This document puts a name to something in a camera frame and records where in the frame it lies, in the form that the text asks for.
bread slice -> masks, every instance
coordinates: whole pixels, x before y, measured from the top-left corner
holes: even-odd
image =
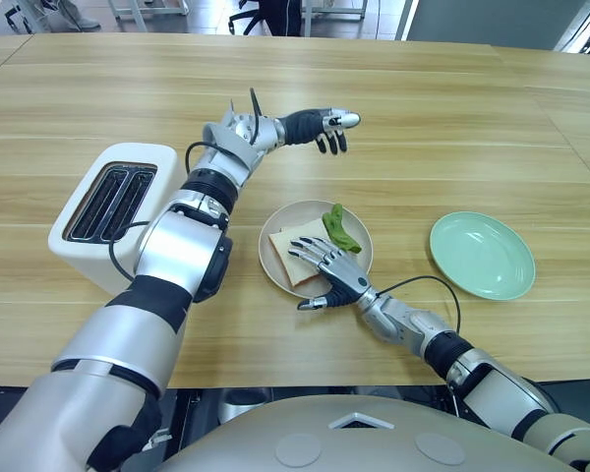
[[[300,226],[283,228],[279,233],[268,235],[268,239],[286,269],[286,274],[292,287],[305,282],[315,275],[319,275],[317,269],[312,264],[288,254],[288,250],[291,248],[291,240],[298,239],[300,236],[327,239],[327,232],[325,231],[322,219],[317,218]]]

light green plate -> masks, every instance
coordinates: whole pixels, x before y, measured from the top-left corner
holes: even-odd
[[[535,281],[533,255],[522,238],[482,213],[441,218],[431,230],[431,252],[450,280],[478,297],[512,300]]]

chair leg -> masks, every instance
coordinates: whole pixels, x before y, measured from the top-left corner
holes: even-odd
[[[148,32],[147,25],[145,25],[145,19],[143,18],[140,6],[138,5],[138,0],[129,0],[129,8],[131,8],[131,13],[134,16],[138,30],[140,32]]]
[[[311,37],[311,23],[313,22],[313,2],[306,0],[306,18],[304,22],[304,36]]]
[[[116,10],[116,5],[114,5],[114,0],[107,0],[107,3],[109,4],[109,8],[111,9],[111,13],[114,16],[114,18],[116,20],[120,20],[120,14],[118,13],[118,10]]]

robot forearm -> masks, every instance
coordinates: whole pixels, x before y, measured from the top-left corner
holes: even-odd
[[[556,414],[541,391],[473,347],[438,315],[378,296],[373,287],[357,304],[378,337],[424,359],[487,427],[590,470],[590,425]]]

black cable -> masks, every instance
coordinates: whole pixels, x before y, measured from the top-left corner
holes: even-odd
[[[254,135],[252,136],[252,140],[249,141],[250,145],[254,145],[256,139],[258,138],[258,131],[260,130],[260,115],[262,115],[262,111],[260,110],[260,104],[258,103],[258,98],[256,97],[256,92],[254,88],[251,87],[249,92],[252,96],[252,105],[254,106],[254,118],[256,119],[256,128],[254,129]]]
[[[123,224],[122,226],[118,226],[116,228],[116,230],[113,232],[113,234],[111,235],[111,239],[109,240],[109,243],[108,243],[109,259],[111,260],[111,263],[114,264],[114,267],[116,267],[116,270],[118,270],[120,273],[122,273],[122,275],[130,282],[133,282],[133,280],[134,280],[133,275],[131,275],[128,271],[123,269],[123,267],[120,265],[120,263],[116,259],[116,255],[114,254],[114,243],[116,242],[116,236],[118,236],[118,234],[121,233],[122,231],[126,231],[129,228],[133,228],[134,226],[146,226],[149,223],[150,223],[150,221],[134,221],[133,223]]]
[[[190,151],[193,150],[194,148],[196,148],[197,146],[205,146],[206,148],[212,148],[212,149],[216,149],[219,152],[222,152],[223,154],[229,156],[229,157],[233,157],[235,159],[238,159],[238,157],[236,156],[236,154],[234,152],[232,152],[231,150],[227,150],[225,147],[221,147],[219,145],[216,145],[214,143],[208,143],[206,141],[197,141],[196,143],[192,143],[191,145],[188,146],[188,148],[186,149],[186,172],[190,173]]]
[[[551,405],[553,406],[553,409],[555,410],[556,413],[561,413],[560,406],[558,405],[556,400],[553,398],[553,396],[543,386],[541,386],[539,383],[537,383],[535,381],[532,381],[531,379],[527,379],[526,377],[523,377],[523,379],[528,381],[533,386],[535,386],[538,390],[540,390],[544,394],[544,396],[547,397],[547,399],[549,400],[549,403],[551,403]]]
[[[442,283],[443,285],[445,285],[445,288],[447,288],[450,294],[452,295],[452,298],[454,299],[454,306],[456,307],[456,333],[459,334],[459,332],[461,331],[461,306],[459,305],[459,299],[456,298],[456,293],[454,293],[454,290],[452,290],[450,284],[442,278],[435,277],[434,275],[418,275],[417,277],[408,278],[406,280],[396,283],[395,285],[391,285],[385,290],[378,292],[377,295],[381,296],[386,292],[390,292],[391,290],[401,287],[402,285],[406,285],[407,283],[411,283],[416,280],[421,280],[423,278],[430,278],[432,280],[436,280],[437,282]]]

